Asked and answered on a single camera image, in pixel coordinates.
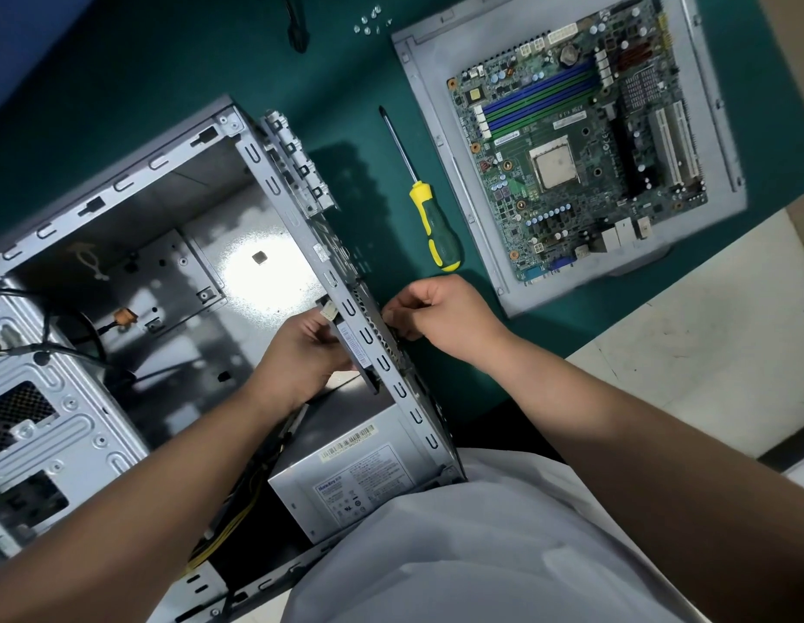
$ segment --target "human hand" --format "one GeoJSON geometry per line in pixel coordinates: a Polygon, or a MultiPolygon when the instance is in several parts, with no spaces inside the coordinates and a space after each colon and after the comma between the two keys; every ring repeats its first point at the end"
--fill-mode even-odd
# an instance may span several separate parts
{"type": "Polygon", "coordinates": [[[347,369],[347,351],[313,308],[284,322],[241,391],[280,419],[321,391],[334,371],[347,369]]]}
{"type": "Polygon", "coordinates": [[[382,310],[384,321],[409,340],[426,336],[440,350],[482,369],[512,334],[459,275],[408,284],[382,310]]]}

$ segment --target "barcode label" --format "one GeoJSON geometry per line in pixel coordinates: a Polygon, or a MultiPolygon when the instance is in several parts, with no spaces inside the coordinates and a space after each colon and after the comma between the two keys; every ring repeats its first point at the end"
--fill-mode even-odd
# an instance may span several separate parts
{"type": "Polygon", "coordinates": [[[350,351],[353,352],[356,360],[359,362],[359,365],[364,367],[365,369],[371,365],[370,359],[365,354],[364,348],[359,345],[359,342],[355,340],[355,334],[350,329],[349,325],[347,325],[346,321],[341,322],[338,324],[339,332],[341,333],[341,337],[347,343],[347,347],[350,348],[350,351]]]}
{"type": "Polygon", "coordinates": [[[371,435],[376,434],[377,432],[378,430],[376,429],[375,424],[370,424],[366,426],[364,429],[359,430],[357,433],[353,433],[352,435],[350,435],[346,440],[336,442],[328,449],[324,450],[324,452],[321,453],[320,455],[321,461],[328,462],[331,459],[338,457],[345,450],[353,448],[353,446],[355,446],[357,443],[364,441],[365,439],[367,439],[371,435]]]}

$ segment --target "floor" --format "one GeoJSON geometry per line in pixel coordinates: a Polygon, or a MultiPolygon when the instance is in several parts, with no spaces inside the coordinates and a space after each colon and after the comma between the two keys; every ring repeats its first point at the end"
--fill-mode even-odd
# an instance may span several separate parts
{"type": "MultiPolygon", "coordinates": [[[[804,250],[785,211],[570,356],[758,457],[804,426],[804,250]]],[[[243,623],[276,623],[287,595],[243,623]]]]}

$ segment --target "green workbench mat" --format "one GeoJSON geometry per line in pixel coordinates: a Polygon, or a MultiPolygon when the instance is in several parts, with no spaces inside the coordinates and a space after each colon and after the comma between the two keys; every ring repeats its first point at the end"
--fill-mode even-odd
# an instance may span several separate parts
{"type": "MultiPolygon", "coordinates": [[[[383,104],[465,251],[461,273],[499,312],[389,40],[459,0],[304,0],[311,41],[286,40],[282,0],[96,0],[0,111],[0,233],[222,93],[279,109],[338,200],[327,214],[380,302],[439,273],[407,198],[383,104]],[[374,4],[382,33],[355,34],[374,4]]],[[[804,192],[804,105],[756,0],[699,0],[749,190],[749,209],[663,260],[605,278],[510,322],[569,355],[804,192]]],[[[451,420],[505,394],[426,342],[411,355],[451,420]]]]}

